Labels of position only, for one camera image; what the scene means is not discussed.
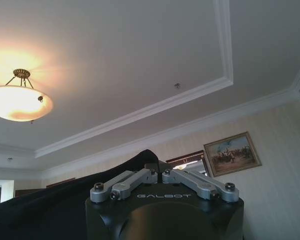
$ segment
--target black cloth cover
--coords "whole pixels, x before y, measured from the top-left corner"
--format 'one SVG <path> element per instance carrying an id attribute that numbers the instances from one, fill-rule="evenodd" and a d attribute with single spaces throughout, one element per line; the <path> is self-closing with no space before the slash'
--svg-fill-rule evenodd
<path id="1" fill-rule="evenodd" d="M 85 200 L 93 185 L 158 162 L 144 150 L 110 170 L 0 203 L 0 240 L 85 240 Z"/>

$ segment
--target pendant light fixture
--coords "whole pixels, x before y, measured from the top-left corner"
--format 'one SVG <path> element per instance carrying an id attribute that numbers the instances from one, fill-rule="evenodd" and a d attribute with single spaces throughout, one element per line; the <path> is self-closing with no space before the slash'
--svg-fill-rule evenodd
<path id="1" fill-rule="evenodd" d="M 16 69 L 13 74 L 14 77 L 6 85 L 0 86 L 0 117 L 27 122 L 47 115 L 54 107 L 53 101 L 43 92 L 34 89 L 29 80 L 30 72 Z M 20 86 L 8 85 L 15 78 L 20 79 Z"/>

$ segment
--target gray metal link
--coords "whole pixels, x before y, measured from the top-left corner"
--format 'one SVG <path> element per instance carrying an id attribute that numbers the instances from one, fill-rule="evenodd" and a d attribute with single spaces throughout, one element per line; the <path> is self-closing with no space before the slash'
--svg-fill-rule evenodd
<path id="1" fill-rule="evenodd" d="M 238 202 L 239 190 L 235 187 L 235 185 L 233 183 L 231 183 L 233 185 L 233 189 L 226 189 L 226 186 L 229 183 L 223 184 L 211 177 L 203 175 L 202 173 L 200 173 L 198 171 L 190 171 L 189 175 L 194 176 L 202 181 L 213 184 L 217 188 L 218 192 L 220 193 L 222 200 L 229 202 L 229 203 Z"/>
<path id="2" fill-rule="evenodd" d="M 154 170 L 141 169 L 123 182 L 112 186 L 111 198 L 122 200 L 130 197 L 131 192 L 140 184 L 154 184 L 158 181 L 158 174 Z"/>
<path id="3" fill-rule="evenodd" d="M 178 169 L 167 170 L 162 174 L 162 181 L 164 183 L 182 183 L 194 190 L 199 197 L 207 200 L 213 198 L 216 193 L 221 195 L 222 200 L 229 203 L 239 200 L 239 191 L 233 183 L 231 188 L 226 189 L 225 184 L 198 171 L 188 173 Z"/>
<path id="4" fill-rule="evenodd" d="M 162 174 L 162 181 L 169 184 L 182 183 L 194 190 L 200 198 L 207 200 L 213 198 L 217 193 L 217 189 L 214 185 L 201 181 L 185 171 L 178 169 L 164 172 Z"/>
<path id="5" fill-rule="evenodd" d="M 101 203 L 104 202 L 109 198 L 111 187 L 121 181 L 124 181 L 131 175 L 133 175 L 133 171 L 124 171 L 123 173 L 119 174 L 118 176 L 110 179 L 109 181 L 103 184 L 103 189 L 96 189 L 95 187 L 90 189 L 90 200 L 94 203 Z"/>

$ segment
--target painting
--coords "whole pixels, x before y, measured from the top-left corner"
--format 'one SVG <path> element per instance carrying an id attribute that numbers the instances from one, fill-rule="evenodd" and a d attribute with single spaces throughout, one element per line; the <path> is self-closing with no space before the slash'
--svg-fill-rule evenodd
<path id="1" fill-rule="evenodd" d="M 261 166 L 248 132 L 204 145 L 213 177 Z"/>

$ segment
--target bolt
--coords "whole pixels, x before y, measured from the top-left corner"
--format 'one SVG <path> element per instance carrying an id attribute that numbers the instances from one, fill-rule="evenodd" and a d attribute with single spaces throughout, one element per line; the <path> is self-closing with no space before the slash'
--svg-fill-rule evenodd
<path id="1" fill-rule="evenodd" d="M 119 194 L 116 191 L 110 192 L 110 199 L 117 200 L 119 198 Z"/>
<path id="2" fill-rule="evenodd" d="M 104 189 L 104 184 L 102 182 L 97 182 L 93 187 L 95 191 L 100 192 Z"/>
<path id="3" fill-rule="evenodd" d="M 229 192 L 233 192 L 236 189 L 236 185 L 232 182 L 227 182 L 224 187 Z"/>
<path id="4" fill-rule="evenodd" d="M 169 175 L 170 172 L 171 172 L 171 169 L 166 169 L 166 170 L 164 170 L 164 173 L 167 174 L 167 175 Z"/>
<path id="5" fill-rule="evenodd" d="M 216 190 L 211 191 L 211 199 L 218 199 L 219 198 L 219 193 Z"/>
<path id="6" fill-rule="evenodd" d="M 181 84 L 178 82 L 175 85 L 173 85 L 176 89 L 180 89 L 181 88 Z"/>

